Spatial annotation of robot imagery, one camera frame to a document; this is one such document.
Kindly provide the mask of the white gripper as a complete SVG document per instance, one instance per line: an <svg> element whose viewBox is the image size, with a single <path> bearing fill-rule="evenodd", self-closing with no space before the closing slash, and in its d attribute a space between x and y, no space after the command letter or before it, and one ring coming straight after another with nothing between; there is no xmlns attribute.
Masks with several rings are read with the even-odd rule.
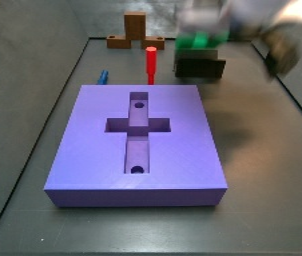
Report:
<svg viewBox="0 0 302 256"><path fill-rule="evenodd" d="M240 37L302 24L302 0L185 0L176 9L181 33L216 35L229 31Z"/></svg>

